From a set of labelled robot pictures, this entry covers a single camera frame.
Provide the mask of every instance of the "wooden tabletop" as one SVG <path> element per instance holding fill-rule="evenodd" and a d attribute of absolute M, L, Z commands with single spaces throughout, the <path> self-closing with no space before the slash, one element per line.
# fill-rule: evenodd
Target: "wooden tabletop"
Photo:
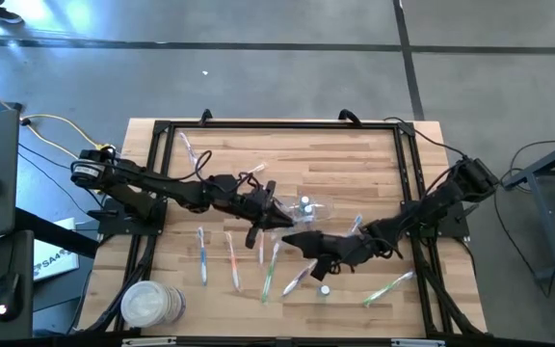
<path fill-rule="evenodd" d="M 151 130 L 155 120 L 129 122 L 122 156 L 145 165 Z M 436 121 L 420 121 L 415 126 L 442 143 Z M 237 174 L 261 162 L 269 164 L 257 175 L 261 183 L 277 182 L 278 197 L 306 194 L 331 199 L 333 211 L 328 221 L 319 223 L 324 232 L 343 234 L 357 214 L 367 223 L 394 216 L 402 200 L 393 135 L 385 130 L 316 129 L 181 129 L 197 154 L 207 149 L 213 157 L 202 173 Z M 182 176 L 192 170 L 187 151 L 176 136 L 169 170 Z M 417 138 L 425 181 L 430 183 L 447 168 L 441 147 Z M 407 161 L 410 150 L 405 144 Z M 161 165 L 164 141 L 158 151 L 156 172 Z M 203 226 L 208 262 L 208 285 L 202 286 L 196 230 Z M 177 287 L 187 300 L 183 317 L 172 325 L 144 329 L 144 335 L 228 335 L 228 336 L 317 336 L 317 337 L 420 337 L 424 335 L 421 307 L 415 280 L 404 282 L 370 308 L 362 302 L 373 292 L 397 279 L 413 266 L 408 240 L 399 244 L 405 259 L 376 258 L 348 269 L 338 276 L 328 275 L 324 284 L 331 293 L 317 296 L 319 282 L 306 278 L 289 296 L 279 296 L 284 287 L 308 263 L 301 251 L 284 245 L 278 256 L 269 302 L 260 296 L 271 259 L 273 241 L 265 237 L 264 265 L 258 264 L 258 249 L 248 250 L 244 239 L 250 223 L 209 210 L 193 214 L 172 200 L 164 233 L 158 238 L 151 279 Z M 231 231 L 238 258 L 243 290 L 232 284 L 224 231 Z M 96 255 L 83 305 L 79 327 L 93 323 L 112 301 L 121 286 L 130 236 L 116 236 Z M 477 284 L 470 258 L 462 245 L 439 239 L 438 251 L 448 292 L 479 329 L 485 330 Z M 435 323 L 440 327 L 436 296 L 431 292 Z"/>

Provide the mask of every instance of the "gray floor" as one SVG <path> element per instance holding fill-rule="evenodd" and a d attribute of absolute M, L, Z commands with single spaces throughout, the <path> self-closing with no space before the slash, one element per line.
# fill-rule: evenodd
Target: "gray floor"
<path fill-rule="evenodd" d="M 0 35 L 25 38 L 399 43 L 390 0 L 154 0 L 150 6 L 10 0 L 7 6 L 27 24 L 2 26 Z M 403 7 L 412 44 L 555 46 L 555 2 L 404 0 Z M 447 143 L 482 158 L 496 174 L 508 169 L 522 145 L 555 139 L 555 55 L 422 53 L 413 60 L 425 119 L 440 120 Z M 199 117 L 204 108 L 217 118 L 333 119 L 349 108 L 363 119 L 412 120 L 405 76 L 399 52 L 0 47 L 2 97 L 25 103 L 27 114 L 69 117 L 117 146 L 129 118 Z M 39 129 L 75 151 L 88 147 L 54 121 L 41 121 Z M 20 141 L 69 162 L 24 130 Z M 551 149 L 532 148 L 518 165 Z M 95 207 L 69 183 L 68 172 L 31 158 L 83 208 Z M 24 161 L 17 204 L 53 221 L 87 220 Z M 537 266 L 550 265 L 530 197 L 501 194 L 499 204 L 526 256 Z M 509 245 L 491 201 L 470 215 L 469 224 L 489 331 L 555 342 L 555 284 L 545 299 Z"/>

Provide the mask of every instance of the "clear plastic container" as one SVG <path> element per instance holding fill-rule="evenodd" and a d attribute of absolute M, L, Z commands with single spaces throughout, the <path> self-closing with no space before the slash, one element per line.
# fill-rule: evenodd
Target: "clear plastic container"
<path fill-rule="evenodd" d="M 181 318 L 183 312 L 183 293 L 153 280 L 132 285 L 121 300 L 121 315 L 132 327 L 148 328 L 173 323 Z"/>

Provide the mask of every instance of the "yellow cable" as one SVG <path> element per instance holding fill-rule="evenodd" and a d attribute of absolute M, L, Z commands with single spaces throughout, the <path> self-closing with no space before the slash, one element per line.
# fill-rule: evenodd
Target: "yellow cable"
<path fill-rule="evenodd" d="M 8 110 L 11 110 L 12 107 L 10 107 L 10 105 L 8 105 L 5 101 L 3 101 L 0 98 L 0 103 L 7 108 Z M 85 140 L 87 140 L 87 142 L 89 142 L 90 144 L 92 144 L 92 146 L 94 146 L 96 149 L 102 149 L 106 146 L 108 146 L 108 144 L 105 145 L 99 145 L 98 143 L 96 143 L 95 141 L 93 141 L 89 136 L 87 136 L 87 134 L 80 128 L 78 127 L 76 124 L 74 124 L 71 120 L 68 120 L 64 117 L 60 117 L 60 116 L 54 116 L 54 115 L 46 115 L 46 114 L 37 114 L 37 115 L 29 115 L 27 117 L 21 117 L 20 120 L 28 120 L 31 118 L 50 118 L 50 119 L 54 119 L 54 120 L 61 120 L 66 122 L 67 124 L 69 124 L 72 128 L 74 128 L 74 130 L 76 130 L 79 134 L 81 134 L 82 137 L 85 138 Z M 40 140 L 42 140 L 44 143 L 53 146 L 54 148 L 64 152 L 65 154 L 71 156 L 72 158 L 78 160 L 78 157 L 76 155 L 74 155 L 71 151 L 65 149 L 64 147 L 57 145 L 55 143 L 53 143 L 52 141 L 46 140 L 44 139 L 38 132 L 38 130 L 34 129 L 33 126 L 31 126 L 31 124 L 26 125 L 27 128 L 29 128 L 29 130 L 31 130 L 31 132 L 34 133 L 34 135 L 36 135 L 36 137 Z"/>

